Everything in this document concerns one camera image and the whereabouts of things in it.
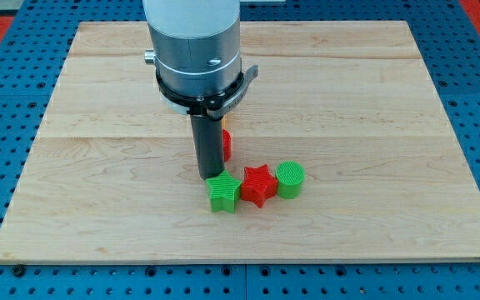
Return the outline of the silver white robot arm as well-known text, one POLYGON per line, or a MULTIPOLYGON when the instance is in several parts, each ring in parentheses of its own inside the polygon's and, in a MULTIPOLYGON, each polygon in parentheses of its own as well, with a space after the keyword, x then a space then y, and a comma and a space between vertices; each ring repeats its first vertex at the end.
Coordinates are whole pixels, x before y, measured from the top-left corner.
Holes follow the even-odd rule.
POLYGON ((189 100, 235 88, 242 71, 239 0, 143 0, 162 99, 189 113, 189 100))

